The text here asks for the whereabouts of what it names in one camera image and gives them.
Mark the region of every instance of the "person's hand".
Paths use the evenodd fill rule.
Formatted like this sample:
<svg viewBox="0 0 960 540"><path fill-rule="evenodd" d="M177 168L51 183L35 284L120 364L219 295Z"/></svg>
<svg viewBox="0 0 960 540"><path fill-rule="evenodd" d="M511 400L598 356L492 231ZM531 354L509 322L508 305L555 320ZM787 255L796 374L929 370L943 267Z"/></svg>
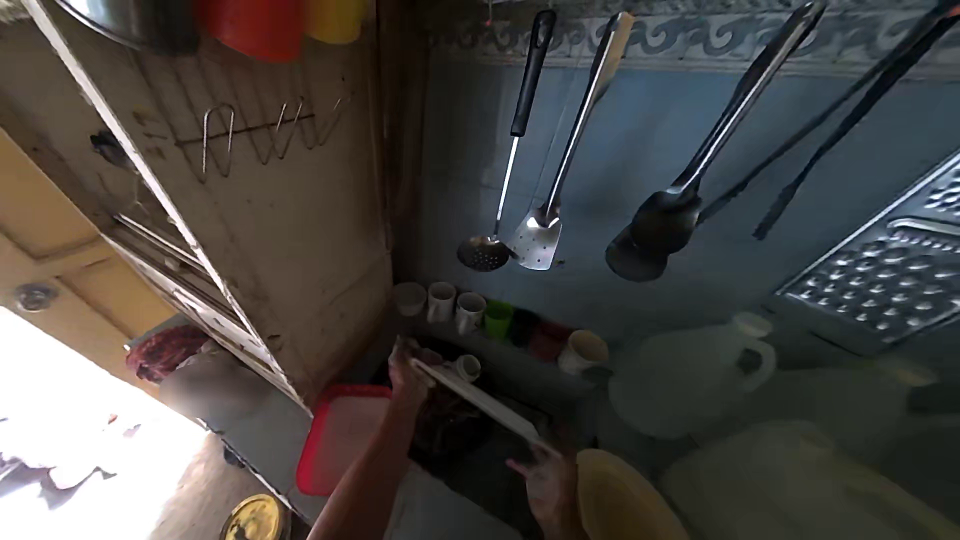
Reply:
<svg viewBox="0 0 960 540"><path fill-rule="evenodd" d="M507 466L527 481L527 501L547 540L586 539L577 510L577 463L572 455L561 455L540 445L531 447L535 465L512 459Z"/></svg>
<svg viewBox="0 0 960 540"><path fill-rule="evenodd" d="M430 387L435 384L430 376L415 368L410 361L419 348L416 340L398 336L388 360L390 382L394 385L393 401L414 412L420 409Z"/></svg>

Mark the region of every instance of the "red cloth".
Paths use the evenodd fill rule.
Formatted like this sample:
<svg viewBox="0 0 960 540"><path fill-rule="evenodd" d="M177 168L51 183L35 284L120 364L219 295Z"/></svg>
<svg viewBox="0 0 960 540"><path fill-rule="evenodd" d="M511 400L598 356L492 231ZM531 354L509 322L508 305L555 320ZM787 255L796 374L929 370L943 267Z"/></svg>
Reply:
<svg viewBox="0 0 960 540"><path fill-rule="evenodd" d="M204 331L189 325L159 331L130 350L127 367L143 380L160 382L208 339Z"/></svg>

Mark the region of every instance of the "white jug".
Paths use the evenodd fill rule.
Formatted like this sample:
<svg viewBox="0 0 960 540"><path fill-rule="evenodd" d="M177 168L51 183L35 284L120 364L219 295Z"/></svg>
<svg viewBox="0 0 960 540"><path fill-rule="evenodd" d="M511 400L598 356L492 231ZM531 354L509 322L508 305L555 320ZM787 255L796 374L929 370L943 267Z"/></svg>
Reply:
<svg viewBox="0 0 960 540"><path fill-rule="evenodd" d="M752 313L729 324L655 335L613 366L610 401L634 429L664 439L705 427L766 382L777 354Z"/></svg>

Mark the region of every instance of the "wall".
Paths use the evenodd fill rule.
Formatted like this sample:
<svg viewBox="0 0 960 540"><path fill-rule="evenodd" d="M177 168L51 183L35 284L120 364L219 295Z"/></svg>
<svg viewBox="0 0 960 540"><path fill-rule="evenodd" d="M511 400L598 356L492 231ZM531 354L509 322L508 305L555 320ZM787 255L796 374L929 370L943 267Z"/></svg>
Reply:
<svg viewBox="0 0 960 540"><path fill-rule="evenodd" d="M821 161L765 241L753 240L754 226L828 129L770 167L699 229L661 279L626 282L603 260L607 243L651 192L685 167L739 75L624 69L594 110L564 187L564 232L556 256L563 266L536 272L509 264L476 273L457 261L455 251L463 239L492 231L521 74L521 67L431 59L420 210L397 228L397 277L453 282L591 328L614 347L755 307L960 145L960 110L951 105L956 85L901 83ZM586 69L544 70L517 150L502 235L511 235L532 198L539 205L547 193L587 76ZM740 180L850 83L778 77L711 167L704 199ZM937 332L940 341L946 342L949 330ZM934 352L942 360L945 354Z"/></svg>

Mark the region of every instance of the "sunlight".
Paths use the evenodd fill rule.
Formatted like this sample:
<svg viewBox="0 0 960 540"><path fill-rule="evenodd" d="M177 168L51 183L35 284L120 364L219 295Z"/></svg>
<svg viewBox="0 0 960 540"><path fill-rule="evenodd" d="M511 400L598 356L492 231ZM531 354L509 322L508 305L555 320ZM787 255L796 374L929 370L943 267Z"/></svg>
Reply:
<svg viewBox="0 0 960 540"><path fill-rule="evenodd" d="M109 425L110 414L117 420ZM116 474L93 473L55 509L36 483L0 497L0 515L17 516L6 523L11 538L60 538L83 529L101 538L147 538L205 437L196 424L5 308L0 418L10 418L0 422L5 458L56 465L52 476L77 481L94 466ZM124 436L136 425L133 436Z"/></svg>

